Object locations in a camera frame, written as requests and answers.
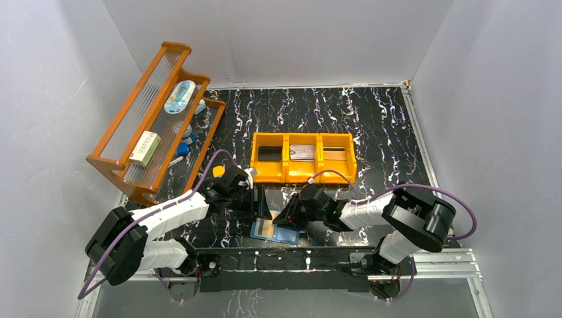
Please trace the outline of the blue card holder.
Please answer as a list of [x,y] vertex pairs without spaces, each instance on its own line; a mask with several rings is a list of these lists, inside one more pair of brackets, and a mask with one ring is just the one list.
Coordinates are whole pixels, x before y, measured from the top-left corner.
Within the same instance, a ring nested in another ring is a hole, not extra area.
[[252,223],[249,236],[253,239],[298,245],[300,233],[294,229],[274,225],[272,220],[256,218]]

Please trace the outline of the yellow three-compartment bin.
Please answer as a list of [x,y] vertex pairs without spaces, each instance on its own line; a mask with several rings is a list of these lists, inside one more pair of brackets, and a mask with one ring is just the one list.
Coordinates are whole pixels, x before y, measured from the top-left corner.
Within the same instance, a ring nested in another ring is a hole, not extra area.
[[[313,162],[292,161],[289,157],[291,144],[315,146]],[[259,146],[281,146],[283,158],[279,162],[259,162]],[[343,147],[347,160],[325,160],[323,147]],[[256,170],[257,183],[302,184],[313,178],[319,184],[354,183],[357,176],[357,159],[354,138],[349,133],[300,133],[300,132],[256,132],[253,134],[250,167]]]

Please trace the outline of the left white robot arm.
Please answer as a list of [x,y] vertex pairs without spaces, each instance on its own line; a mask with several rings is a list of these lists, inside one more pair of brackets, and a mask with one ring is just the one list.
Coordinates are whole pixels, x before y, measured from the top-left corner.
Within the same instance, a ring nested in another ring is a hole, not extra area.
[[116,286],[139,270],[169,268],[186,276],[203,266],[199,252],[186,240],[157,238],[185,224],[226,209],[240,221],[271,220],[265,190],[255,185],[256,170],[230,166],[222,175],[197,183],[195,189],[143,209],[112,209],[85,247],[105,279]]

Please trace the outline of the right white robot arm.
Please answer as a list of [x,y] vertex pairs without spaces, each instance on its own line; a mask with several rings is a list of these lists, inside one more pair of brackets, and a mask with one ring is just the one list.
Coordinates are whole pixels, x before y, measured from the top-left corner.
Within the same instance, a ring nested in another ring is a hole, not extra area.
[[393,273],[399,263],[419,250],[441,252],[456,216],[455,208],[424,185],[402,184],[377,198],[334,199],[318,185],[305,186],[273,219],[279,227],[304,230],[322,222],[336,232],[390,225],[374,253],[350,257],[346,270],[355,276]]

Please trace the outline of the tan striped credit card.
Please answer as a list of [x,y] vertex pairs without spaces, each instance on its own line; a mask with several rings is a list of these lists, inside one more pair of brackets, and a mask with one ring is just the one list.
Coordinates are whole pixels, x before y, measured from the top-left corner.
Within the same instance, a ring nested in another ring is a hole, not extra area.
[[256,229],[254,233],[260,237],[265,237],[267,239],[272,239],[275,236],[275,231],[277,227],[272,220],[268,219],[257,219]]

